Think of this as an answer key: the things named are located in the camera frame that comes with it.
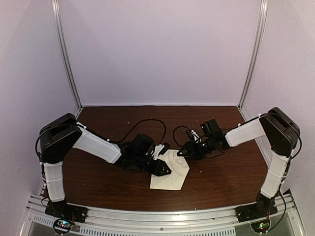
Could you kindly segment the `right aluminium frame post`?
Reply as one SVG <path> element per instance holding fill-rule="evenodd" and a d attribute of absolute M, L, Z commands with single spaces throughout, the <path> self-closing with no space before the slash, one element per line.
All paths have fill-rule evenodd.
<path fill-rule="evenodd" d="M 256 34 L 255 34 L 255 39 L 254 39 L 254 44 L 253 44 L 253 49 L 252 49 L 252 56 L 250 59 L 249 68 L 247 71 L 247 76 L 246 76 L 244 88 L 242 91 L 242 95 L 238 104 L 239 110 L 242 110 L 242 108 L 244 107 L 248 92 L 250 90 L 250 85 L 253 79 L 259 51 L 260 51 L 263 36 L 264 36 L 267 15 L 268 15 L 268 0 L 261 0 L 259 14 L 258 14 Z"/>

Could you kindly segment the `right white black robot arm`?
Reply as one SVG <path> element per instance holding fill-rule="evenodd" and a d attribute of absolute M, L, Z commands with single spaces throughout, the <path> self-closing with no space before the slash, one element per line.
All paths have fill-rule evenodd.
<path fill-rule="evenodd" d="M 249 141 L 268 143 L 268 172 L 252 206 L 255 216 L 264 216 L 279 194 L 291 161 L 302 149 L 299 126 L 284 111 L 274 107 L 229 130 L 220 128 L 214 118 L 202 123 L 200 128 L 203 131 L 200 137 L 192 130 L 187 132 L 189 140 L 181 146 L 178 156 L 202 160 L 214 151 L 224 152 Z"/>

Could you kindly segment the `left aluminium frame post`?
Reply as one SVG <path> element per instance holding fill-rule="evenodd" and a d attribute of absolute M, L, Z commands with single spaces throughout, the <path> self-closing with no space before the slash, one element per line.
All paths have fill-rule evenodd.
<path fill-rule="evenodd" d="M 58 0 L 52 0 L 51 2 L 52 2 L 52 10 L 53 10 L 54 20 L 55 20 L 55 25 L 56 25 L 57 37 L 58 37 L 58 41 L 60 45 L 61 57 L 64 64 L 67 80 L 69 82 L 70 90 L 71 90 L 75 105 L 78 110 L 81 110 L 83 106 L 79 97 L 77 86 L 74 81 L 71 64 L 70 64 L 70 60 L 69 60 L 69 56 L 67 52 L 66 41 L 65 41 L 64 32 L 63 32 L 60 3 Z"/>

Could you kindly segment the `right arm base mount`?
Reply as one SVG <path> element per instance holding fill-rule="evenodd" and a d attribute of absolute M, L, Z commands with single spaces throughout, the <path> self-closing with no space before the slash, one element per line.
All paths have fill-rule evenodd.
<path fill-rule="evenodd" d="M 251 229 L 258 234 L 267 233 L 271 229 L 270 215 L 278 212 L 274 198 L 258 195 L 256 202 L 235 208 L 238 222 L 250 222 Z"/>

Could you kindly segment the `front aluminium rail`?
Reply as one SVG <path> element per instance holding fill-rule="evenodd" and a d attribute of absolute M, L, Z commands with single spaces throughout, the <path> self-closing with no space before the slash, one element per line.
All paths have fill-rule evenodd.
<path fill-rule="evenodd" d="M 293 196 L 275 199 L 278 212 L 266 219 L 240 222 L 236 206 L 187 211 L 124 211 L 88 207 L 85 222 L 75 222 L 65 236 L 306 236 Z M 60 236 L 53 229 L 56 217 L 45 214 L 47 199 L 31 195 L 23 214 L 18 236 Z M 259 222 L 270 220 L 266 234 Z"/>

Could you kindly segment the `cream paper envelope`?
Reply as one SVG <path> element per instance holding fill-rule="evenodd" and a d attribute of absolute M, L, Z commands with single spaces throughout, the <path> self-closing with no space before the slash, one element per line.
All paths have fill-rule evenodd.
<path fill-rule="evenodd" d="M 179 191 L 189 172 L 189 165 L 184 157 L 177 155 L 178 150 L 169 149 L 158 158 L 165 161 L 171 173 L 157 177 L 151 175 L 150 189 Z"/>

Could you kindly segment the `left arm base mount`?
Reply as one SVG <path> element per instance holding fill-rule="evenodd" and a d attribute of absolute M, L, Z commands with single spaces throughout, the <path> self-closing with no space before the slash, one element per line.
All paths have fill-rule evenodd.
<path fill-rule="evenodd" d="M 45 214 L 56 218 L 52 228 L 58 235 L 69 233 L 75 223 L 85 223 L 87 213 L 86 207 L 68 204 L 66 200 L 49 200 L 45 209 Z"/>

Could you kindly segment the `aluminium frame post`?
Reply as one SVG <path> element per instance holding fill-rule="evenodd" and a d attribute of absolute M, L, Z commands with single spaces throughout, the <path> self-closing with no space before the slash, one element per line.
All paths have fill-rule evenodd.
<path fill-rule="evenodd" d="M 259 14 L 258 14 L 256 34 L 255 34 L 255 39 L 254 39 L 254 44 L 253 44 L 253 49 L 252 49 L 252 56 L 250 59 L 249 68 L 247 71 L 247 76 L 246 76 L 244 88 L 242 91 L 242 95 L 238 104 L 239 110 L 242 110 L 242 108 L 244 107 L 248 92 L 250 90 L 250 85 L 253 79 L 259 51 L 260 51 L 263 36 L 264 36 L 267 15 L 268 15 L 268 0 L 261 0 Z"/>
<path fill-rule="evenodd" d="M 69 56 L 67 52 L 66 41 L 65 41 L 64 32 L 63 32 L 60 3 L 58 0 L 52 0 L 51 2 L 52 2 L 52 10 L 53 10 L 54 20 L 55 20 L 55 25 L 56 25 L 57 37 L 58 37 L 58 41 L 60 45 L 61 57 L 64 64 L 67 80 L 69 82 L 70 90 L 71 90 L 75 105 L 78 110 L 81 110 L 83 106 L 79 97 L 77 86 L 74 81 L 71 64 L 70 64 L 70 60 L 69 60 Z"/>

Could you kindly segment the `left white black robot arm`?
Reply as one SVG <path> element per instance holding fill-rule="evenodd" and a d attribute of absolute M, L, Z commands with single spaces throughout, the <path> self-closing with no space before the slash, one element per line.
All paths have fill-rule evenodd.
<path fill-rule="evenodd" d="M 137 134 L 127 142 L 112 141 L 90 130 L 71 113 L 41 128 L 34 148 L 48 192 L 48 206 L 59 218 L 71 214 L 64 191 L 63 165 L 65 159 L 76 152 L 97 157 L 121 169 L 145 171 L 156 177 L 172 173 L 168 164 L 160 159 L 169 149 L 168 143 L 156 145 L 146 134 Z"/>

